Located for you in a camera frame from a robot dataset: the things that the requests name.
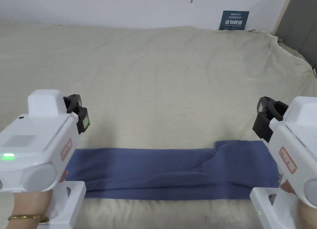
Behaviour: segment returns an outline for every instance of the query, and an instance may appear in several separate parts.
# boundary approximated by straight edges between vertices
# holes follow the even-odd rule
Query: white handheld device
[[[59,180],[88,126],[88,112],[79,95],[63,97],[57,90],[37,90],[28,97],[28,114],[0,133],[0,192],[53,189],[50,221],[39,227],[75,225],[85,184]]]
[[[317,98],[296,97],[289,107],[263,98],[253,129],[282,171],[282,183],[287,179],[298,196],[279,188],[253,188],[250,198],[263,228],[295,229],[298,198],[317,208]],[[273,204],[270,195],[276,195]]]

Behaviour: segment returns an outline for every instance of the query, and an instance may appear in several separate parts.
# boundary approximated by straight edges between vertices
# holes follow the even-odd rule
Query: dark blue sign
[[[245,30],[248,16],[248,11],[224,10],[219,30]]]

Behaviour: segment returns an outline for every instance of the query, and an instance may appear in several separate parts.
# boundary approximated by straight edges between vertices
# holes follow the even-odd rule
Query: red label
[[[62,161],[65,160],[65,158],[67,157],[67,155],[68,155],[68,153],[70,152],[71,149],[72,149],[72,140],[69,139],[68,142],[66,143],[64,149],[61,151]]]
[[[285,162],[286,166],[289,168],[289,171],[293,174],[296,171],[297,166],[295,165],[294,161],[292,160],[286,149],[282,147],[279,151],[279,154]]]

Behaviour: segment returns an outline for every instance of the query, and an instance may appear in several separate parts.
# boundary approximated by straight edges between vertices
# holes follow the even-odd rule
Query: black clip
[[[78,134],[85,132],[90,125],[88,110],[81,106],[80,95],[70,95],[64,97],[64,102],[66,105],[67,113],[74,112],[78,115],[77,129]]]
[[[272,137],[273,131],[269,127],[270,121],[275,118],[277,121],[283,121],[289,106],[281,101],[275,101],[269,97],[261,97],[257,105],[257,116],[253,125],[253,131],[258,137],[266,142]]]

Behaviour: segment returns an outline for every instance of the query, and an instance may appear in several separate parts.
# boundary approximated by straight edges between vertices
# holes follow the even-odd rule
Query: bed
[[[256,104],[316,96],[299,54],[258,31],[7,23],[0,27],[0,130],[34,89],[78,93],[91,126],[78,148],[198,149],[258,140]],[[0,228],[12,195],[0,194]],[[85,199],[76,228],[261,228],[249,200]]]

